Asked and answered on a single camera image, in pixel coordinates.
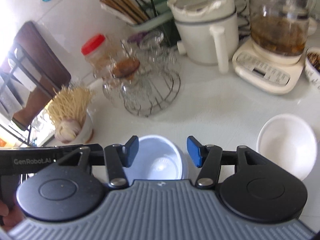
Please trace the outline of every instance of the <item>glass kettle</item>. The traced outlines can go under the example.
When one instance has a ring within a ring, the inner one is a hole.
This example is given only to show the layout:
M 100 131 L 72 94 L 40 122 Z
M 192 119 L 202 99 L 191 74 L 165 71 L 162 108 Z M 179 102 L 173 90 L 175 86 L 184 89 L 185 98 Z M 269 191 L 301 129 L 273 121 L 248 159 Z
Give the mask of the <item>glass kettle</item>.
M 251 37 L 263 49 L 299 56 L 308 37 L 308 0 L 249 0 Z

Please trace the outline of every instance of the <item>human hand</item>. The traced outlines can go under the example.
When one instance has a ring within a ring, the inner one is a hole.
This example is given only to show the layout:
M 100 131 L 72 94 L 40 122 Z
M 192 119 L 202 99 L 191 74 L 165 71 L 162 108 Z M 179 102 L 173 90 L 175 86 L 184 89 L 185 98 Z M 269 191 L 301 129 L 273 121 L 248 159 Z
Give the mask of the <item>human hand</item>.
M 1 200 L 0 216 L 2 216 L 2 221 L 4 223 L 4 226 L 2 226 L 2 228 L 5 231 L 9 231 L 24 219 L 23 213 L 17 205 L 14 205 L 13 208 L 9 210 L 8 206 Z

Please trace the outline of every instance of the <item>garlic bulb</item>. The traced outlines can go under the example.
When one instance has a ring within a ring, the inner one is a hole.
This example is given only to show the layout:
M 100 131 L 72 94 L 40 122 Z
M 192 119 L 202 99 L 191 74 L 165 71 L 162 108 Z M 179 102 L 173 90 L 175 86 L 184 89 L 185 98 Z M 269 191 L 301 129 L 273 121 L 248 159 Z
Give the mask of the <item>garlic bulb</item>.
M 81 131 L 80 124 L 74 119 L 66 119 L 56 127 L 54 137 L 62 143 L 73 141 Z

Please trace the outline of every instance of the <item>wooden chopstick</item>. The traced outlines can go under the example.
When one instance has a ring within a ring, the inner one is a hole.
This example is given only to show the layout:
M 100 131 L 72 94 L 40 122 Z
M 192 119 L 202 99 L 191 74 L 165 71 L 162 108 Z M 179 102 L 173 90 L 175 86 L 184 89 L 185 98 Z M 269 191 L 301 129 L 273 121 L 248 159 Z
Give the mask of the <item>wooden chopstick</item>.
M 135 11 L 136 14 L 139 15 L 139 17 L 144 20 L 147 21 L 149 18 L 143 13 L 143 11 L 137 7 L 134 3 L 132 3 L 131 0 L 122 0 L 129 8 L 131 8 L 131 10 Z
M 146 11 L 141 7 L 141 5 L 139 3 L 137 3 L 139 5 L 139 9 L 143 12 L 143 14 L 148 18 L 148 20 L 150 19 L 150 16 L 146 13 Z
M 127 12 L 127 14 L 130 15 L 131 18 L 133 18 L 137 23 L 143 23 L 143 20 L 137 16 L 136 13 L 134 13 L 124 2 L 121 0 L 111 0 L 114 4 L 121 7 L 124 11 Z
M 112 0 L 100 0 L 100 2 L 104 3 L 105 5 L 110 6 L 111 8 L 123 13 L 125 16 L 127 16 L 134 24 L 137 24 L 138 22 L 134 20 L 125 10 L 123 10 L 120 6 L 118 6 L 116 3 L 114 3 Z

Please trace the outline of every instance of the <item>gray ribbed plate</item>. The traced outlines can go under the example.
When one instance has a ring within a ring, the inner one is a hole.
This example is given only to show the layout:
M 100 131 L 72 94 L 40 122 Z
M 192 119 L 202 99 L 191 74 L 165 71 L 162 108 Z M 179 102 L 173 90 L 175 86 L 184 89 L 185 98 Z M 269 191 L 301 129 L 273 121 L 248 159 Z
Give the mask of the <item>gray ribbed plate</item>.
M 262 225 L 241 219 L 214 192 L 188 180 L 146 180 L 110 192 L 84 218 L 57 224 L 26 219 L 9 235 L 15 240 L 307 240 L 314 233 L 298 220 Z

